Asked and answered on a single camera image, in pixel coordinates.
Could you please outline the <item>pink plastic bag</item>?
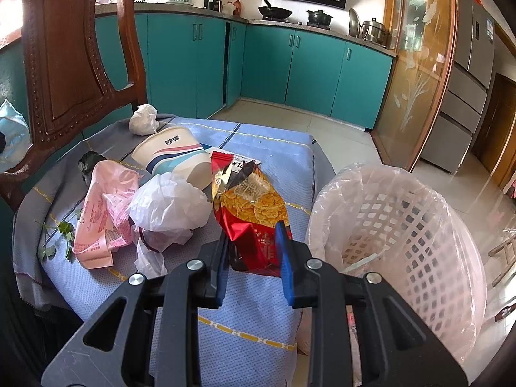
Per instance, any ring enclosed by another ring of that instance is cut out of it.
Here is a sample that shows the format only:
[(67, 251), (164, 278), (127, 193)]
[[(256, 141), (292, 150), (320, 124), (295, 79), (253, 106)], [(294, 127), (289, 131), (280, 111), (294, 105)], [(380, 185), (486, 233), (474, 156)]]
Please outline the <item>pink plastic bag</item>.
[(102, 160), (92, 172), (74, 236), (73, 252), (84, 268), (114, 265), (113, 253), (132, 243), (129, 204), (139, 187), (139, 174)]

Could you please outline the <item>red snack bag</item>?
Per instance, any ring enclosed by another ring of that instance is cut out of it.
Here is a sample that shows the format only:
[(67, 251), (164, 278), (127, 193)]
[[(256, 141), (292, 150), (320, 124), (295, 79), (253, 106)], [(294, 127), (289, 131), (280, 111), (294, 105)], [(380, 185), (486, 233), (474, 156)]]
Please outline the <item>red snack bag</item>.
[(211, 153), (213, 213), (230, 240), (229, 264), (240, 272), (280, 275), (275, 225), (289, 226), (286, 203), (260, 166), (236, 155)]

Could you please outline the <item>dark green foil bag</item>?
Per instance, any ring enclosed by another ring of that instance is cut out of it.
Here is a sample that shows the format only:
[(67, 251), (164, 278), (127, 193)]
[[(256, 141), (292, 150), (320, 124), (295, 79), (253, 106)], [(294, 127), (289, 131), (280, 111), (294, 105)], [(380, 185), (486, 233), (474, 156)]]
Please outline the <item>dark green foil bag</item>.
[(80, 170), (82, 180), (86, 186), (90, 185), (91, 183), (92, 173), (96, 164), (104, 160), (106, 160), (106, 158), (96, 151), (88, 151), (80, 158), (78, 161), (78, 168)]

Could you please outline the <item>white paper cup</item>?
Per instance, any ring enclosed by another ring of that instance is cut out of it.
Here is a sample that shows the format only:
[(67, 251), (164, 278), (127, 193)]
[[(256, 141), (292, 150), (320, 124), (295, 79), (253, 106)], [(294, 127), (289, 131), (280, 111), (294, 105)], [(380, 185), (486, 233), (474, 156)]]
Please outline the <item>white paper cup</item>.
[(152, 176), (171, 172), (203, 191), (211, 184), (211, 158), (188, 128), (168, 127), (150, 135), (131, 154)]

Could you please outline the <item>pink lined trash basket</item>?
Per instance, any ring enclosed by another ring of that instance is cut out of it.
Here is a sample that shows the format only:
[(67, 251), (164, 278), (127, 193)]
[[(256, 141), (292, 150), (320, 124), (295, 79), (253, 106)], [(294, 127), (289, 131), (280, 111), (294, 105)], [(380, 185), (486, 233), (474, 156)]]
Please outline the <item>pink lined trash basket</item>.
[(406, 170), (353, 164), (318, 193), (306, 243), (340, 273), (377, 272), (459, 363), (486, 307), (484, 266), (463, 220)]

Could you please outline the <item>teal kitchen cabinets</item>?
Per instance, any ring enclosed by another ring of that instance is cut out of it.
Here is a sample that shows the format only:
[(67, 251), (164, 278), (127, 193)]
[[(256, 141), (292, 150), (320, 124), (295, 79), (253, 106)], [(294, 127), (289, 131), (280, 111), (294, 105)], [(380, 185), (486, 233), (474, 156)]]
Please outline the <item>teal kitchen cabinets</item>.
[(206, 119), (238, 98), (372, 128), (392, 59), (350, 40), (219, 17), (135, 17), (147, 95), (162, 114)]

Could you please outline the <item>white crumpled plastic bag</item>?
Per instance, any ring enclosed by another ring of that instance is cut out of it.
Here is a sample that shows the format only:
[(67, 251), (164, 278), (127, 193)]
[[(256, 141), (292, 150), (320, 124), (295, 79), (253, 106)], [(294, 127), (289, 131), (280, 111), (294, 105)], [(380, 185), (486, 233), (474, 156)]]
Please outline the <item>white crumpled plastic bag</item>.
[(166, 172), (153, 176), (131, 198), (127, 212), (136, 246), (136, 270), (149, 279), (168, 274), (164, 252), (185, 245), (207, 224), (212, 204), (184, 178)]

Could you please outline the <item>green leaf sprig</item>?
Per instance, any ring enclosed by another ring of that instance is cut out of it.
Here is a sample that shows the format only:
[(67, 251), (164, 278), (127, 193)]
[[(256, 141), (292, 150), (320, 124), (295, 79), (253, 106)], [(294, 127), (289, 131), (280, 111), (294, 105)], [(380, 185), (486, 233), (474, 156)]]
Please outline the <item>green leaf sprig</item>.
[(36, 222), (42, 236), (38, 246), (38, 259), (41, 262), (52, 260), (58, 252), (63, 252), (67, 261), (74, 261), (76, 225), (80, 214), (81, 209), (77, 209), (62, 220), (58, 220), (51, 214), (49, 221)]

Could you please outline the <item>small white crumpled tissue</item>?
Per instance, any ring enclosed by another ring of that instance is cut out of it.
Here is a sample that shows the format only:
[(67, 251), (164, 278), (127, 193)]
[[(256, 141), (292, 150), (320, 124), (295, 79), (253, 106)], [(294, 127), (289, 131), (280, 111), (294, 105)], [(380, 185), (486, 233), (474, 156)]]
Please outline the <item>small white crumpled tissue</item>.
[(139, 136), (156, 134), (159, 128), (159, 121), (156, 116), (157, 110), (152, 105), (139, 105), (129, 119), (129, 131)]

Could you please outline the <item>silver refrigerator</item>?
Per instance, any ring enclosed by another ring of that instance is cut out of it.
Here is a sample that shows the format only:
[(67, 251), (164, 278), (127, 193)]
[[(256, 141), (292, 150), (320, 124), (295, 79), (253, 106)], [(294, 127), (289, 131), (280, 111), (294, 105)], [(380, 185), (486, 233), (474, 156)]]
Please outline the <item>silver refrigerator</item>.
[(457, 172), (477, 131), (494, 61), (495, 21), (475, 0), (458, 0), (454, 65), (422, 159)]

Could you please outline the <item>brown wooden chair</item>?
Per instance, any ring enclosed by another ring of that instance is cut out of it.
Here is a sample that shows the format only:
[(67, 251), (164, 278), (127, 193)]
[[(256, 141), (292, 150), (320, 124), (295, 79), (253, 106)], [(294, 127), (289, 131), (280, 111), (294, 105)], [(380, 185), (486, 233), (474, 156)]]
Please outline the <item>brown wooden chair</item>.
[(118, 108), (147, 101), (134, 0), (117, 0), (127, 85), (117, 90), (102, 63), (95, 29), (96, 0), (21, 0), (25, 81), (32, 145), (1, 174), (1, 197), (16, 211), (22, 185), (85, 128)]

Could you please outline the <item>steel stock pot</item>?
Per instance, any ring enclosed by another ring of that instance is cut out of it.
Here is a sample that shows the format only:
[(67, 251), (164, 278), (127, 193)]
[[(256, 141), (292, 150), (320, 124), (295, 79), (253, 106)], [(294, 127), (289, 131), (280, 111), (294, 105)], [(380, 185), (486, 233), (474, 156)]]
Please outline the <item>steel stock pot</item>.
[(360, 38), (377, 45), (385, 46), (387, 44), (388, 30), (383, 23), (380, 23), (373, 17), (366, 20), (361, 25)]

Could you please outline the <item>black cooking pot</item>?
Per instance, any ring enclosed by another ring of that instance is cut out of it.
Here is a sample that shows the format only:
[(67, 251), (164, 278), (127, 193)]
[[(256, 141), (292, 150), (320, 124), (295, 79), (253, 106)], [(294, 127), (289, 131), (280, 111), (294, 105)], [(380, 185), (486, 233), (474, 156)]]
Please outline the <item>black cooking pot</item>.
[(322, 28), (329, 28), (332, 16), (325, 13), (323, 10), (316, 10), (316, 11), (307, 11), (308, 13), (308, 25), (316, 26), (316, 27), (322, 27)]

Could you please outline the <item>frosted glass sliding door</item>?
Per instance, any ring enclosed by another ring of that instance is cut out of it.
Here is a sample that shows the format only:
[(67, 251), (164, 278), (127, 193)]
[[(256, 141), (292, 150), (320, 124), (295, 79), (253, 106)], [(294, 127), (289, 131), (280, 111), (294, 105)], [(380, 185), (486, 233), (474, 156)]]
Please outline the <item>frosted glass sliding door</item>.
[(414, 169), (442, 105), (457, 40), (457, 0), (385, 0), (394, 53), (372, 139), (384, 164)]

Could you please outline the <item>black wok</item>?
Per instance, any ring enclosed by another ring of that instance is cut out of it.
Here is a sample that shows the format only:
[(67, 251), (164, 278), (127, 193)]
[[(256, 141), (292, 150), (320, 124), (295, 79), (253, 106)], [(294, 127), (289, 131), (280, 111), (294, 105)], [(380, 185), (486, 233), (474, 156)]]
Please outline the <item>black wok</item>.
[(264, 20), (285, 21), (292, 14), (290, 10), (273, 6), (269, 0), (263, 1), (265, 5), (260, 6), (258, 11), (263, 16)]

